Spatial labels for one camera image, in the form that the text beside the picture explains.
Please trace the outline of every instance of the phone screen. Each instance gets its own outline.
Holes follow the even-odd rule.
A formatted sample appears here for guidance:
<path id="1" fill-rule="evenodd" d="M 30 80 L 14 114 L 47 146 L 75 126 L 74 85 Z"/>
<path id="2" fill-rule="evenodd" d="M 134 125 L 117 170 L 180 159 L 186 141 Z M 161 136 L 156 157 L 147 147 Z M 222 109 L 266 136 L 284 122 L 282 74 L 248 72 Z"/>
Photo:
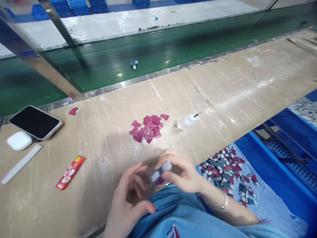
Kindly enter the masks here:
<path id="1" fill-rule="evenodd" d="M 58 119 L 31 106 L 25 107 L 10 122 L 39 139 L 43 139 L 60 123 Z"/>

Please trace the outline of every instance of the beige tabletop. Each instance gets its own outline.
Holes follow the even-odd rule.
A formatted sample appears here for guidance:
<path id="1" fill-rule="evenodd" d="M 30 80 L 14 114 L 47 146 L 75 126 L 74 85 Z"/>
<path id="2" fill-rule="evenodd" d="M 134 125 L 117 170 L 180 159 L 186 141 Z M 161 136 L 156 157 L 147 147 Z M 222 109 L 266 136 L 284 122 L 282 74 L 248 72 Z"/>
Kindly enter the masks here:
<path id="1" fill-rule="evenodd" d="M 200 163 L 298 98 L 317 88 L 317 57 L 281 39 L 239 51 L 218 62 L 65 106 L 50 113 L 65 122 L 8 184 L 0 184 L 0 237 L 76 237 L 106 222 L 120 176 L 128 167 L 171 148 Z M 73 107 L 76 115 L 68 115 Z M 202 113 L 192 127 L 174 124 Z M 170 115 L 162 137 L 138 143 L 133 120 Z M 13 151 L 0 132 L 3 176 L 34 146 Z M 77 155 L 86 158 L 64 191 L 55 188 Z"/>

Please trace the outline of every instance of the smartphone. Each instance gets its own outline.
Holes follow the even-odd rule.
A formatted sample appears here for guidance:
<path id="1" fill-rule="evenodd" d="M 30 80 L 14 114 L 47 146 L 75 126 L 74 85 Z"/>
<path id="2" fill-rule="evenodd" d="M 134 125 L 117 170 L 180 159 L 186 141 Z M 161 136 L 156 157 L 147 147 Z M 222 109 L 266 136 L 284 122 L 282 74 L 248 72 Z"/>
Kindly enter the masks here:
<path id="1" fill-rule="evenodd" d="M 10 120 L 38 140 L 46 140 L 61 127 L 63 121 L 33 106 L 26 106 Z"/>

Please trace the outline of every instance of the bottle nozzle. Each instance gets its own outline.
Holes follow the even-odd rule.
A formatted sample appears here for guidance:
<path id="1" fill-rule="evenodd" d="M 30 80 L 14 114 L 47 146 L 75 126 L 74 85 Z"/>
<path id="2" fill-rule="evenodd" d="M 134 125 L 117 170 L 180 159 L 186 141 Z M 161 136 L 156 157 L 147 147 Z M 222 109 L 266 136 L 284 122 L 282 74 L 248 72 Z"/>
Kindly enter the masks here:
<path id="1" fill-rule="evenodd" d="M 202 112 L 200 112 L 200 113 L 202 113 Z M 195 114 L 194 117 L 198 117 L 198 115 L 199 115 L 200 113 Z"/>

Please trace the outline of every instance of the hand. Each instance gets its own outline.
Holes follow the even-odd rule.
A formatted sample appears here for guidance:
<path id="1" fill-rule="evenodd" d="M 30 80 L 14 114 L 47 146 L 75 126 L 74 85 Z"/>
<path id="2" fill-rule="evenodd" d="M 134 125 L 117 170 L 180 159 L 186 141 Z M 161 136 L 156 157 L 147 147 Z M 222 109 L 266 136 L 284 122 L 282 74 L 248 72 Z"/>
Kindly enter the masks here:
<path id="1" fill-rule="evenodd" d="M 176 151 L 166 149 L 158 160 L 155 169 L 162 167 L 166 161 L 170 161 L 172 165 L 180 167 L 183 171 L 181 175 L 165 171 L 162 174 L 163 180 L 172 182 L 179 189 L 187 193 L 201 192 L 206 179 L 198 173 L 189 159 L 182 157 Z"/>
<path id="2" fill-rule="evenodd" d="M 129 190 L 135 190 L 137 196 L 141 198 L 140 189 L 146 190 L 146 187 L 136 173 L 144 172 L 147 168 L 148 166 L 140 163 L 129 168 L 122 175 L 114 192 L 104 238 L 125 238 L 143 215 L 155 213 L 155 207 L 150 201 L 141 201 L 133 206 L 126 200 Z"/>

